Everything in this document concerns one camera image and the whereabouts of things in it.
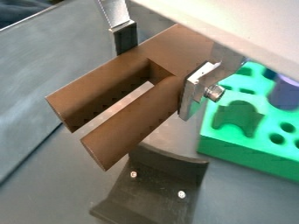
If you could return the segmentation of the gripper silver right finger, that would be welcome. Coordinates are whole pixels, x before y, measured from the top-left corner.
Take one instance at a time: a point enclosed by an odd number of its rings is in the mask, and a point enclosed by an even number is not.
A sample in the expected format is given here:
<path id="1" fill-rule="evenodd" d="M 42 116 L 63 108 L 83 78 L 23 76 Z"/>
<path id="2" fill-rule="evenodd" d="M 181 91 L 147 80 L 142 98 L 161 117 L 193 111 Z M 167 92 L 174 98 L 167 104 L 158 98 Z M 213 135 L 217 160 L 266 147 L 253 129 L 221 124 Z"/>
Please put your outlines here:
<path id="1" fill-rule="evenodd" d="M 230 77 L 243 66 L 247 58 L 215 43 L 211 48 L 210 58 L 187 75 L 183 83 L 179 117 L 187 121 L 197 112 L 197 106 L 205 98 L 218 102 L 225 95 L 226 88 L 219 82 Z"/>

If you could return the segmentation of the gripper black-tipped left finger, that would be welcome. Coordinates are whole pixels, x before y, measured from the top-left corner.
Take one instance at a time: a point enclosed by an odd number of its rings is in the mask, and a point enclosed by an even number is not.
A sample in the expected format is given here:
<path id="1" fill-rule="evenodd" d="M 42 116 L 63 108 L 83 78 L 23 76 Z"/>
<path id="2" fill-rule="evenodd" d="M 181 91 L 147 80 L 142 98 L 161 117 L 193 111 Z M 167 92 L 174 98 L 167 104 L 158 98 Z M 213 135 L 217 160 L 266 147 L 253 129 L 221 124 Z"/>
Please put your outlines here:
<path id="1" fill-rule="evenodd" d="M 117 54 L 138 46 L 137 22 L 131 19 L 126 0 L 96 0 L 114 35 Z"/>

